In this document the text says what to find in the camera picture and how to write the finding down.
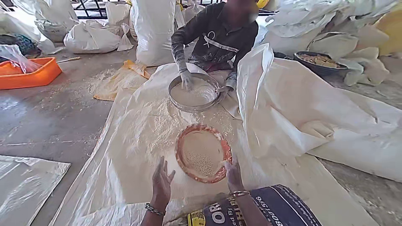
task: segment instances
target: white powder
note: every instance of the white powder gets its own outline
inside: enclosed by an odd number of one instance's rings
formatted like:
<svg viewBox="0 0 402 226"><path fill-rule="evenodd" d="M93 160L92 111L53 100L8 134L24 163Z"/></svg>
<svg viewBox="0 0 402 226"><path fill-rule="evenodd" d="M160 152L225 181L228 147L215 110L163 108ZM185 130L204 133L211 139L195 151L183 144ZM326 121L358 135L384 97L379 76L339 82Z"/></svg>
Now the white powder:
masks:
<svg viewBox="0 0 402 226"><path fill-rule="evenodd" d="M200 78L192 78L194 88L190 91L181 88L181 82L170 92L172 98L185 106L200 106L213 101L217 94L208 82Z"/></svg>
<svg viewBox="0 0 402 226"><path fill-rule="evenodd" d="M192 131L182 140L183 161L196 174L214 175L223 160L220 141L208 131Z"/></svg>

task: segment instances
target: concrete floor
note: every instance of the concrete floor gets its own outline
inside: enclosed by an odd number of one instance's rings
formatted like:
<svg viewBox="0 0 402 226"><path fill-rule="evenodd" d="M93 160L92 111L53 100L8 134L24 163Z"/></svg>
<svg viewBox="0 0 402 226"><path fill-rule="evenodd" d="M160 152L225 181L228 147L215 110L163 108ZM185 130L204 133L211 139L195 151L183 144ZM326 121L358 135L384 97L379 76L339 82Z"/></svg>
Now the concrete floor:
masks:
<svg viewBox="0 0 402 226"><path fill-rule="evenodd" d="M33 226L48 225L99 138L112 102L93 99L91 88L102 78L101 72L112 73L124 60L135 60L135 49L106 54L56 54L57 60L74 56L82 59L61 63L63 73L48 86L0 90L0 154L72 164ZM329 82L402 109L402 87L396 83L350 88L343 86L340 79L330 78ZM391 94L396 93L391 100L381 95L388 92L389 86ZM321 162L379 225L402 224L402 183L342 164Z"/></svg>

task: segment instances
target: orange plastic tray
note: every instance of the orange plastic tray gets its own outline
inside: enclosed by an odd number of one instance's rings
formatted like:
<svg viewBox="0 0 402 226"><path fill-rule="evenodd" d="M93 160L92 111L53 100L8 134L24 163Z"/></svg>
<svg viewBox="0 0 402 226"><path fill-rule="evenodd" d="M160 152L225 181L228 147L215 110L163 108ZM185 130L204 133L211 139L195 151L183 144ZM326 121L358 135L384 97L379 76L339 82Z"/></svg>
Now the orange plastic tray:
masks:
<svg viewBox="0 0 402 226"><path fill-rule="evenodd" d="M43 66L35 72L23 74L21 68L14 67L10 61L0 63L0 89L46 86L62 72L54 57L30 61Z"/></svg>

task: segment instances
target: bracelet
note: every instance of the bracelet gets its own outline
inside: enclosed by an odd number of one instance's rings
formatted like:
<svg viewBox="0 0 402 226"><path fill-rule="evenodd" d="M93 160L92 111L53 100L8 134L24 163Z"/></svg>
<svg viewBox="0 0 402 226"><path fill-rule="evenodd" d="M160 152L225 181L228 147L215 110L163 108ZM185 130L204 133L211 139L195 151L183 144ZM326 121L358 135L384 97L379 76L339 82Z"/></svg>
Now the bracelet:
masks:
<svg viewBox="0 0 402 226"><path fill-rule="evenodd" d="M154 213L159 216L164 216L166 212L160 212L159 210L153 208L149 203L145 204L145 209L147 209L149 212Z"/></svg>
<svg viewBox="0 0 402 226"><path fill-rule="evenodd" d="M250 192L249 191L234 191L231 192L230 195L233 197L239 197L239 196L244 196L244 195L249 195Z"/></svg>

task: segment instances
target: flour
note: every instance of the flour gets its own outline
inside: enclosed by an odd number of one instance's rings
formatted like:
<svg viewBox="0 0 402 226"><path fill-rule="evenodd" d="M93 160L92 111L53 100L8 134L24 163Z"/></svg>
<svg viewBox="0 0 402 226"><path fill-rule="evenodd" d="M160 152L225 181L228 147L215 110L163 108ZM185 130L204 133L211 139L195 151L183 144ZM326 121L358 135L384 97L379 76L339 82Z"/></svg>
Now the flour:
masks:
<svg viewBox="0 0 402 226"><path fill-rule="evenodd" d="M208 131L192 131L183 137L183 162L197 174L214 175L223 160L220 141Z"/></svg>
<svg viewBox="0 0 402 226"><path fill-rule="evenodd" d="M201 106L213 101L217 94L215 89L200 78L192 78L194 88L190 91L181 88L181 82L170 92L172 98L185 106Z"/></svg>

